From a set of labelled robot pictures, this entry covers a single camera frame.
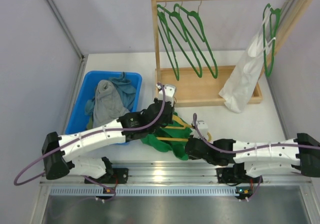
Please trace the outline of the green tank top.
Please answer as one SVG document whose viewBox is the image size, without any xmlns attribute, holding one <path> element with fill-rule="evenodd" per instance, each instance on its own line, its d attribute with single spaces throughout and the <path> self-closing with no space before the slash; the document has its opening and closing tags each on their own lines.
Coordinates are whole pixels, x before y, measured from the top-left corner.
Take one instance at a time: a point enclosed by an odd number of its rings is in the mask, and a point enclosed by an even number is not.
<svg viewBox="0 0 320 224">
<path fill-rule="evenodd" d="M 192 133 L 192 126 L 181 119 L 177 112 L 173 114 L 172 120 L 171 124 L 148 134 L 141 142 L 162 153 L 172 152 L 179 160 L 187 161 L 189 158 L 185 146 Z"/>
</svg>

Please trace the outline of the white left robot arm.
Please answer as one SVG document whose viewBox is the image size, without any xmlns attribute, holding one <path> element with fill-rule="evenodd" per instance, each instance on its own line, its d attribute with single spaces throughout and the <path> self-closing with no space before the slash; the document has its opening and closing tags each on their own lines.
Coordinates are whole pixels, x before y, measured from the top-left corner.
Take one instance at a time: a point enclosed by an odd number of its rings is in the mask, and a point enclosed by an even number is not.
<svg viewBox="0 0 320 224">
<path fill-rule="evenodd" d="M 47 180 L 67 175 L 87 176 L 103 183 L 113 178 L 112 163 L 105 156 L 85 157 L 88 152 L 102 147 L 145 138 L 172 123 L 175 100 L 154 99 L 140 112 L 125 115 L 88 131 L 69 135 L 47 134 L 41 153 Z"/>
</svg>

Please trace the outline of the yellow hanger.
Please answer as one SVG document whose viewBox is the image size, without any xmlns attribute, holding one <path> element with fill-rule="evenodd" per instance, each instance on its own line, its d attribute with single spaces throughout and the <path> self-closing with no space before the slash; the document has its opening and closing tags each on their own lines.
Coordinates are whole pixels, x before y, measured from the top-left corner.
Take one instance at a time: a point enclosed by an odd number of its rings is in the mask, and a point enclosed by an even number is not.
<svg viewBox="0 0 320 224">
<path fill-rule="evenodd" d="M 172 102 L 163 102 L 162 100 L 159 102 L 162 113 L 157 120 L 157 124 L 161 124 L 161 126 L 154 133 L 157 140 L 170 144 L 187 143 L 190 139 L 211 140 L 208 125 L 204 121 L 196 120 L 189 124 L 175 113 Z"/>
</svg>

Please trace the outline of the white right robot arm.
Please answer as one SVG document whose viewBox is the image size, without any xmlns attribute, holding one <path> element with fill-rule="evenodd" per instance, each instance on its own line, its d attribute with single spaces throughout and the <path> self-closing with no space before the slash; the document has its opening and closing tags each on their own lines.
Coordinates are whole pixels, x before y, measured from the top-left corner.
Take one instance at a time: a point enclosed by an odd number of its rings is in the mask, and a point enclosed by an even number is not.
<svg viewBox="0 0 320 224">
<path fill-rule="evenodd" d="M 306 133 L 277 143 L 191 137 L 184 150 L 189 159 L 216 166 L 220 184 L 258 183 L 264 175 L 320 176 L 320 143 Z"/>
</svg>

